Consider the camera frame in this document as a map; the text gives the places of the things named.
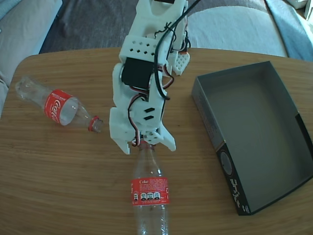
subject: cardboard box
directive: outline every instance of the cardboard box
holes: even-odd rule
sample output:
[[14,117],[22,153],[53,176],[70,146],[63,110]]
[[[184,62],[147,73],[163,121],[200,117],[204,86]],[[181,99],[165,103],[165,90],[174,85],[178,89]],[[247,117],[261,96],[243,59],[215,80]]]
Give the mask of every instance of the cardboard box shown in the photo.
[[313,176],[313,145],[270,62],[196,78],[192,96],[239,215],[252,215]]

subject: bottle label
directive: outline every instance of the bottle label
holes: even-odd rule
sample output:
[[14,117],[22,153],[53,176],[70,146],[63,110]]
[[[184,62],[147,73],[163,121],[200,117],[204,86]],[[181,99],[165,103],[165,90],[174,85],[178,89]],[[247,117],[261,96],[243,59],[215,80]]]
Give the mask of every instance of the bottle label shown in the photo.
[[132,180],[133,206],[169,204],[168,183],[165,177]]
[[54,90],[45,102],[45,114],[60,123],[60,113],[65,102],[72,96],[61,90]]

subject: red label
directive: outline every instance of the red label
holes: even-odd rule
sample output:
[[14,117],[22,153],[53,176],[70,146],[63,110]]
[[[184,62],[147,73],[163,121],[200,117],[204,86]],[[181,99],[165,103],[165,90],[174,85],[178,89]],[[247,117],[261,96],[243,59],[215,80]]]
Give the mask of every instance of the red label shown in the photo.
[[57,123],[60,123],[60,112],[65,102],[72,96],[61,90],[54,90],[45,102],[45,114]]
[[132,180],[133,206],[169,204],[167,178],[151,177]]

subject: wire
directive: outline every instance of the wire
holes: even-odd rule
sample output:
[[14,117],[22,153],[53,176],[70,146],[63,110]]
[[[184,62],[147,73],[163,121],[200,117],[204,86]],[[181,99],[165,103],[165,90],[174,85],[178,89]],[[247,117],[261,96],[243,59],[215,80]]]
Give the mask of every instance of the wire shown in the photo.
[[141,98],[141,97],[144,97],[144,95],[142,94],[136,94],[132,97],[130,103],[129,103],[129,106],[128,106],[128,119],[129,119],[129,122],[131,123],[132,127],[134,128],[135,130],[135,138],[134,140],[132,141],[132,144],[133,146],[139,146],[140,145],[140,131],[138,130],[136,124],[134,123],[133,119],[131,118],[131,107],[133,105],[133,103],[138,99],[138,98]]
[[130,87],[131,90],[134,91],[134,92],[138,92],[138,93],[144,94],[144,95],[148,95],[148,94],[149,94],[149,92],[148,92],[147,90],[140,89],[140,88],[135,88],[135,87],[131,87],[131,86],[129,86],[129,87]]
[[186,42],[185,42],[185,40],[183,40],[182,41],[182,47],[179,49],[179,50],[177,50],[177,49],[172,49],[172,50],[175,50],[175,51],[178,51],[178,52],[180,52],[180,51],[183,51],[184,49],[185,49],[185,47],[186,47]]
[[163,89],[167,89],[174,83],[175,79],[172,75],[170,75],[165,65],[163,66],[163,69],[164,69],[165,74],[171,78],[171,80],[163,86]]
[[173,32],[173,35],[174,35],[174,40],[173,40],[173,42],[175,42],[177,36],[176,36],[176,32],[175,32],[173,29],[170,29],[170,28],[169,28],[169,25],[170,25],[171,23],[172,23],[172,22],[169,22],[169,23],[167,22],[167,23],[165,24],[165,27],[164,27],[163,30],[159,30],[158,32],[155,32],[155,39],[157,38],[157,34],[158,34],[158,33],[164,33],[166,30],[170,30],[170,31]]
[[187,14],[200,2],[201,0],[196,0],[173,24],[171,24],[169,26],[169,28],[164,32],[164,34],[162,35],[161,39],[159,40],[157,46],[156,46],[156,51],[155,51],[155,58],[154,58],[154,74],[155,74],[155,80],[156,80],[156,87],[157,90],[159,92],[159,94],[166,100],[169,100],[170,98],[167,97],[161,87],[161,82],[159,80],[159,76],[158,76],[158,52],[160,50],[160,46],[162,44],[162,42],[164,41],[164,39],[167,37],[167,35],[171,32],[171,30],[173,30],[175,27],[177,27],[177,25],[180,23],[181,20],[183,20]]

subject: clear plastic bottle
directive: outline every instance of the clear plastic bottle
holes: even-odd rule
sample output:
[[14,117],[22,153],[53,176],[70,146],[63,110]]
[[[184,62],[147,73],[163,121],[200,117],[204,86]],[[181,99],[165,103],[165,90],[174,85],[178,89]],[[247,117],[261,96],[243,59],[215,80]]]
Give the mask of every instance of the clear plastic bottle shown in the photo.
[[39,107],[57,123],[101,132],[103,121],[97,116],[92,117],[77,98],[61,90],[46,87],[28,76],[22,77],[15,89],[19,98]]
[[141,141],[132,180],[138,235],[168,235],[168,185],[154,146]]

